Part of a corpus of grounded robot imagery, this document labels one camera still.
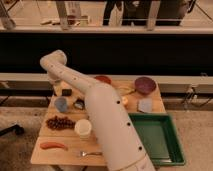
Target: food item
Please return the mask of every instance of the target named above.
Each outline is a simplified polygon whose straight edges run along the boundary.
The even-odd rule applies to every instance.
[[[131,87],[128,87],[128,86],[118,86],[116,88],[116,90],[118,91],[118,93],[121,95],[121,96],[124,96],[124,95],[128,95],[128,94],[131,94],[131,93],[134,93],[135,90]]]
[[[58,142],[43,142],[40,144],[40,148],[46,150],[50,148],[62,148],[64,150],[68,150],[68,147],[64,144],[58,143]]]
[[[84,110],[85,109],[85,104],[84,101],[82,99],[77,99],[74,104],[75,108],[80,109],[80,110]]]
[[[144,95],[149,95],[156,89],[156,83],[149,77],[139,77],[135,80],[135,89]]]
[[[63,130],[63,129],[73,129],[75,122],[70,120],[68,117],[58,117],[54,116],[46,121],[47,127],[52,130]]]
[[[109,77],[107,77],[106,75],[95,76],[95,79],[102,81],[104,83],[107,83],[107,84],[111,84],[111,82],[112,82],[111,79]]]

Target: sausage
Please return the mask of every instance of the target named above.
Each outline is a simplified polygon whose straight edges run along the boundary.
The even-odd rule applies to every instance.
[[[111,84],[111,79],[106,75],[98,75],[95,76],[94,78],[104,83]]]
[[[68,147],[64,144],[58,143],[58,142],[43,142],[40,144],[40,148],[46,150],[50,148],[62,148],[66,151],[68,151]]]

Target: white cup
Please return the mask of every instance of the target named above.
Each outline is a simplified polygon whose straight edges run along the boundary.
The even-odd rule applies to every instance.
[[[87,119],[80,119],[75,123],[74,130],[81,139],[87,139],[91,134],[92,124]]]

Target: black wall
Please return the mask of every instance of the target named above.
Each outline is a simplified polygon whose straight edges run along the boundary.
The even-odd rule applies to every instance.
[[[213,35],[0,33],[0,72],[43,73],[56,50],[87,74],[213,75]]]

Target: white object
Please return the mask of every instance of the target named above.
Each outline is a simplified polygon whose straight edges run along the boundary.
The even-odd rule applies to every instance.
[[[76,122],[74,130],[80,138],[87,139],[91,134],[92,124],[87,119],[80,119]]]
[[[110,171],[154,171],[154,166],[125,110],[109,84],[65,67],[60,51],[44,56],[40,64],[51,82],[62,79],[85,93],[85,108]]]

